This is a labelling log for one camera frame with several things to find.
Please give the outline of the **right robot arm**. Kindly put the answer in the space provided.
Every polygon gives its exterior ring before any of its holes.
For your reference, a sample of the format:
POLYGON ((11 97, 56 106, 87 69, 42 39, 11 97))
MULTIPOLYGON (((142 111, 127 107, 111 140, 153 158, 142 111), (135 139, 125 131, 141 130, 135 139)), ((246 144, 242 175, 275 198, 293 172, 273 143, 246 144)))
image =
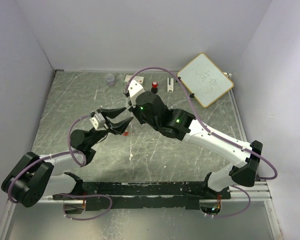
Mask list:
POLYGON ((237 140, 217 130, 204 129, 191 113, 169 109, 159 95, 151 91, 128 92, 129 111, 140 124, 147 124, 163 136, 189 142, 217 153, 230 163, 221 170, 206 175, 201 195, 213 199, 222 190, 232 185, 251 188, 255 185, 262 143, 237 140))

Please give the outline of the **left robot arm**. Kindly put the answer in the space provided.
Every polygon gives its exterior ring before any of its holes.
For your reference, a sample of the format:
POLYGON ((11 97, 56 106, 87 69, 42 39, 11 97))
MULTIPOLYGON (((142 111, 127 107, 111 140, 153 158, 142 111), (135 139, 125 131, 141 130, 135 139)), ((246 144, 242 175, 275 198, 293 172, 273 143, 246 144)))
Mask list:
POLYGON ((111 122, 126 110, 100 108, 81 120, 88 119, 90 130, 74 129, 72 124, 67 134, 68 150, 53 154, 25 153, 1 184, 1 190, 15 204, 29 208, 42 197, 67 195, 79 199, 83 193, 83 180, 71 173, 71 169, 87 166, 94 158, 93 146, 105 140, 108 134, 122 135, 133 117, 117 123, 111 122))

